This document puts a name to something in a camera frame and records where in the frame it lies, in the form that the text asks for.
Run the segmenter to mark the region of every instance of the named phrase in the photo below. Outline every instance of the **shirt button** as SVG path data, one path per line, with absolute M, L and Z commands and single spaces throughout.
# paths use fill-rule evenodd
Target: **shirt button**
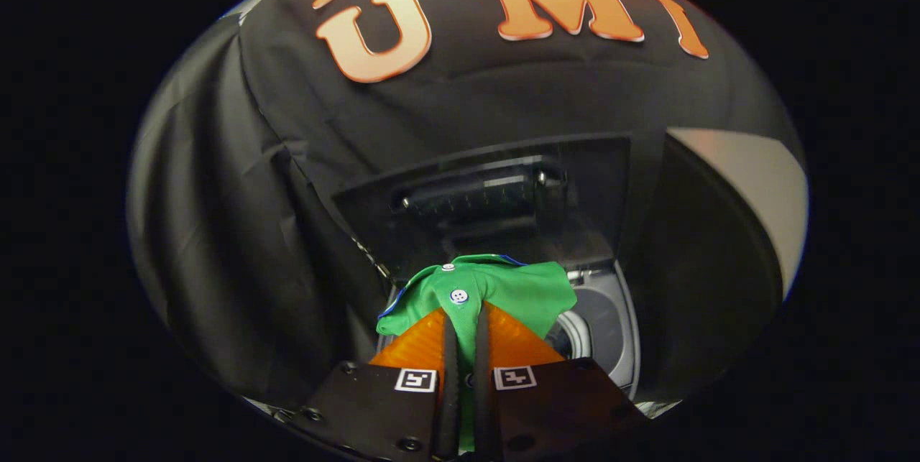
M 451 302 L 454 304 L 463 304 L 467 299 L 469 299 L 469 295 L 463 290 L 454 290 L 451 292 Z

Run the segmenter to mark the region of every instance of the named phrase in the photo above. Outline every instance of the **dark background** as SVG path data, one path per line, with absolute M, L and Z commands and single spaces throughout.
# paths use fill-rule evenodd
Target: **dark background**
M 22 198 L 7 216 L 12 294 L 27 311 L 11 313 L 21 400 L 12 437 L 32 458 L 320 458 L 174 344 L 142 294 L 124 233 L 126 168 L 144 106 L 185 47 L 239 1 L 6 8 L 17 36 L 9 56 L 25 60 L 12 68 L 7 164 L 11 195 Z M 692 1 L 749 50 L 795 118 L 811 230 L 791 299 L 762 341 L 623 455 L 916 450 L 909 418 L 920 338 L 908 311 L 917 284 L 907 241 L 917 206 L 898 187 L 911 176 L 918 130 L 901 105 L 913 95 L 909 0 Z

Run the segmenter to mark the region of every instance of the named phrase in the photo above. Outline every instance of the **screw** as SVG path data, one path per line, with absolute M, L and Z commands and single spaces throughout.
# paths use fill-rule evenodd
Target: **screw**
M 312 420 L 313 422 L 320 422 L 320 420 L 323 419 L 323 414 L 319 413 L 319 410 L 315 409 L 314 407 L 309 407 L 308 409 L 306 409 L 305 413 L 306 413 L 306 418 L 308 418 L 309 420 Z
M 421 449 L 421 442 L 416 439 L 405 438 L 400 440 L 397 447 L 403 451 L 418 451 Z

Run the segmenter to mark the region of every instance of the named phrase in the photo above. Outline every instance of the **white panel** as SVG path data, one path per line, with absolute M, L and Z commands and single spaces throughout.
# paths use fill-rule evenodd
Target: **white panel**
M 808 227 L 808 181 L 782 142 L 736 131 L 669 128 L 742 195 L 776 250 L 785 299 L 795 279 Z

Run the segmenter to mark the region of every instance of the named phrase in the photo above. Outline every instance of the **black fabric cover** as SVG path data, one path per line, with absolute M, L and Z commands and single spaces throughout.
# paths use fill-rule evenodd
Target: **black fabric cover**
M 686 0 L 676 1 L 707 60 L 681 50 L 655 0 L 622 0 L 641 43 L 594 36 L 589 16 L 578 36 L 555 24 L 545 39 L 507 42 L 499 0 L 418 1 L 431 49 L 370 85 L 339 72 L 316 27 L 359 6 L 368 47 L 388 50 L 398 32 L 384 6 L 264 0 L 242 26 L 230 14 L 168 73 L 142 119 L 128 190 L 142 281 L 190 354 L 247 397 L 296 406 L 354 350 L 346 306 L 361 334 L 385 306 L 377 271 L 331 204 L 341 188 L 494 144 L 627 131 L 627 258 L 667 126 L 776 138 L 803 163 L 761 71 Z

